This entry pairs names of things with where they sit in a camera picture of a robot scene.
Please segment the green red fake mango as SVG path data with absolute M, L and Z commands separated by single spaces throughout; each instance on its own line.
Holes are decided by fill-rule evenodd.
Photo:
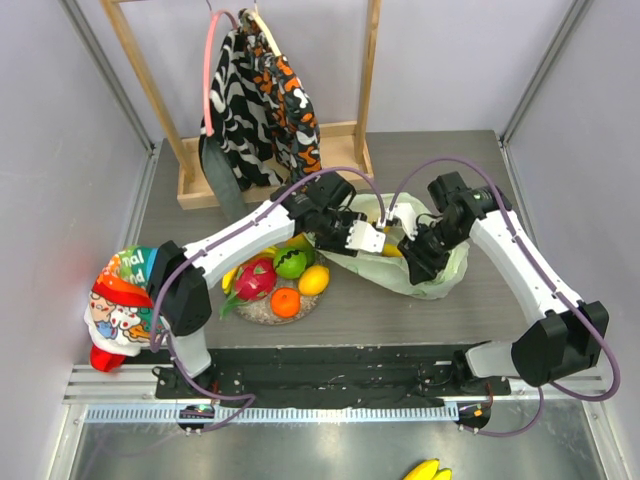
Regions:
M 306 255 L 306 265 L 308 267 L 315 263 L 315 248 L 304 234 L 299 234 L 290 238 L 286 241 L 286 246 L 302 251 Z

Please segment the green avocado print plastic bag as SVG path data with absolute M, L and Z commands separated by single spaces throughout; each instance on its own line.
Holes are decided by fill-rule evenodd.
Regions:
M 322 251 L 328 260 L 392 292 L 421 300 L 436 300 L 448 295 L 462 281 L 468 266 L 469 244 L 463 242 L 431 260 L 430 270 L 418 270 L 409 264 L 398 244 L 405 237 L 400 226 L 385 231 L 381 254 L 360 251 L 354 256 Z

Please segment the green fake lime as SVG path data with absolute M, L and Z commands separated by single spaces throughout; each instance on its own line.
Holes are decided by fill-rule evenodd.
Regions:
M 297 279 L 307 268 L 307 256 L 303 250 L 295 247 L 281 248 L 273 258 L 273 269 L 285 279 Z

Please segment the yellow fake lemon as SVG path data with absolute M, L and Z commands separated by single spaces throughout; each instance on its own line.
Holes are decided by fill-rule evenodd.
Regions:
M 323 265 L 313 265 L 300 276 L 298 290 L 304 296 L 316 296 L 326 290 L 329 282 L 329 269 Z

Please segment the orange fake orange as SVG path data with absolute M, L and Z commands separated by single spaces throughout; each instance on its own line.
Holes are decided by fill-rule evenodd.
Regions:
M 272 312 L 284 319 L 295 317 L 301 309 L 301 295 L 293 288 L 282 287 L 271 294 Z

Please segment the red fake dragon fruit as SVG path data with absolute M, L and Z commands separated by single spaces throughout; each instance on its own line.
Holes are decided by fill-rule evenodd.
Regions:
M 224 318 L 237 307 L 265 298 L 275 287 L 277 274 L 272 260 L 262 258 L 242 266 L 236 274 L 231 292 L 219 308 L 219 316 Z

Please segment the yellow fake banana bunch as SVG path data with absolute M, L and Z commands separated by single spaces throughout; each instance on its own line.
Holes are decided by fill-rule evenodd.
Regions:
M 245 266 L 246 264 L 249 264 L 249 263 L 251 263 L 251 262 L 253 262 L 255 260 L 259 260 L 259 259 L 262 259 L 262 258 L 266 258 L 268 260 L 272 260 L 275 257 L 275 255 L 277 254 L 278 251 L 279 251 L 279 248 L 277 246 L 270 246 L 270 247 L 262 250 L 258 254 L 254 255 L 249 260 L 246 260 L 242 264 L 234 267 L 232 270 L 227 272 L 223 276 L 223 278 L 221 280 L 221 288 L 222 288 L 223 292 L 225 294 L 229 294 L 231 292 L 232 286 L 233 286 L 233 284 L 235 282 L 236 274 L 239 272 L 239 270 L 240 270 L 240 268 L 242 266 Z

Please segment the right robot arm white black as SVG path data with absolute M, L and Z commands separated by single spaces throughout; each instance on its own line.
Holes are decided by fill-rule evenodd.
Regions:
M 435 279 L 453 250 L 471 241 L 492 261 L 527 321 L 512 342 L 468 349 L 451 371 L 455 389 L 475 394 L 492 376 L 516 376 L 540 387 L 596 366 L 609 323 L 606 308 L 585 302 L 550 267 L 502 192 L 490 185 L 471 188 L 457 172 L 438 176 L 428 192 L 437 210 L 428 223 L 397 196 L 387 211 L 405 232 L 398 249 L 410 283 Z

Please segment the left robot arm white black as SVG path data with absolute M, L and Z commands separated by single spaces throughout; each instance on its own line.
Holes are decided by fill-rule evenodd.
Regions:
M 204 327 L 212 315 L 210 289 L 233 267 L 300 233 L 324 250 L 378 253 L 383 235 L 360 213 L 341 205 L 355 189 L 342 168 L 315 172 L 274 192 L 254 212 L 184 247 L 162 244 L 147 283 L 153 323 L 163 324 L 178 386 L 190 398 L 212 396 L 212 357 Z

